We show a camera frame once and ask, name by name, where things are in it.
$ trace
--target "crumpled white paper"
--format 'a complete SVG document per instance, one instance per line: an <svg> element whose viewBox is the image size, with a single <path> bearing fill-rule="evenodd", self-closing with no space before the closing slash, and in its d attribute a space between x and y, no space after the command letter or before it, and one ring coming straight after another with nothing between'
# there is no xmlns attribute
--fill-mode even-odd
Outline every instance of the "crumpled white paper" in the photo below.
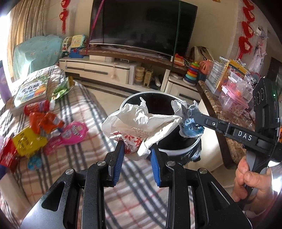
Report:
<svg viewBox="0 0 282 229"><path fill-rule="evenodd" d="M187 138L187 136L183 132L183 126L184 126L185 120L188 118L188 115L187 115L187 110L188 110L187 102L186 101L181 101L180 102L178 100L173 100L171 102L171 106L172 106L172 109L174 111L174 114L182 117L182 120L181 120L180 125L179 125L179 127L180 127L179 134L180 134L180 136L182 136L184 138Z"/></svg>
<svg viewBox="0 0 282 229"><path fill-rule="evenodd" d="M113 140L123 140L125 155L132 160L146 158L149 148L168 136L180 123L178 115L150 114L146 102L140 105L125 104L102 123L102 131Z"/></svg>

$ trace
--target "red snack bag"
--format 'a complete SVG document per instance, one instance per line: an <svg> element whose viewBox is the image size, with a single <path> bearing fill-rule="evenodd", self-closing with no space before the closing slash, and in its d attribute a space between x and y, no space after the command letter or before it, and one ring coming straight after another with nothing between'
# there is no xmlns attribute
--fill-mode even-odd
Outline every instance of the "red snack bag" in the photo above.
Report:
<svg viewBox="0 0 282 229"><path fill-rule="evenodd" d="M34 133L40 134L40 126L39 123L44 118L46 114L40 112L32 112L29 115L29 126L33 130Z"/></svg>
<svg viewBox="0 0 282 229"><path fill-rule="evenodd" d="M18 165L17 149L12 141L14 135L11 135L5 142L0 152L0 164L8 167L12 173L15 172Z"/></svg>
<svg viewBox="0 0 282 229"><path fill-rule="evenodd" d="M33 112L47 112L49 111L49 107L50 107L49 100L44 100L41 102L25 105L23 111L25 115L30 115Z"/></svg>
<svg viewBox="0 0 282 229"><path fill-rule="evenodd" d="M39 126L47 134L50 134L53 130L57 128L60 129L63 128L64 124L65 123L62 120L58 119L58 117L55 114L48 112L39 123Z"/></svg>

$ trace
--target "hand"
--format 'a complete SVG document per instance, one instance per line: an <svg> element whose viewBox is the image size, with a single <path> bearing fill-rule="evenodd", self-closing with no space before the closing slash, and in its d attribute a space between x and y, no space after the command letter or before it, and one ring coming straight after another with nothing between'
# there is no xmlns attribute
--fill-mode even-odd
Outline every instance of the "hand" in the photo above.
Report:
<svg viewBox="0 0 282 229"><path fill-rule="evenodd" d="M272 173L270 168L267 169L266 174L251 172L249 171L246 157L243 157L236 169L234 189L231 194L235 202L239 202L248 196L248 192L243 186L244 184L258 189L255 199L251 203L250 211L258 214L271 204L274 192L272 190Z"/></svg>

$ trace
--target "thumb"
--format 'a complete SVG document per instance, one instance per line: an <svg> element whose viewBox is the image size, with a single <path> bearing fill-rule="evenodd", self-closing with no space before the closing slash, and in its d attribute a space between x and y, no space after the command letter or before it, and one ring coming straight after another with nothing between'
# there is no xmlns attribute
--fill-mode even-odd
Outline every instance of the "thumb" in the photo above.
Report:
<svg viewBox="0 0 282 229"><path fill-rule="evenodd" d="M244 183L262 192L266 192L271 187L271 176L247 171L244 174Z"/></svg>

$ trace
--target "trash can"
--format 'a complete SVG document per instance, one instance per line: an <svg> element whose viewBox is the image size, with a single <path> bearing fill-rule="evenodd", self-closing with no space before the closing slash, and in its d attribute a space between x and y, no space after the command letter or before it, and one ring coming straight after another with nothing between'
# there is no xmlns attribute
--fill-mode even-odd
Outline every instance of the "trash can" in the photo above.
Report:
<svg viewBox="0 0 282 229"><path fill-rule="evenodd" d="M174 115L171 107L172 100L179 98L162 92L140 92L128 97L120 106L126 103L140 105L142 97L146 101L148 112L155 115ZM198 161L201 152L201 138L184 138L179 135L180 127L177 126L168 136L158 142L160 151L167 153L171 160L182 165L190 161Z"/></svg>

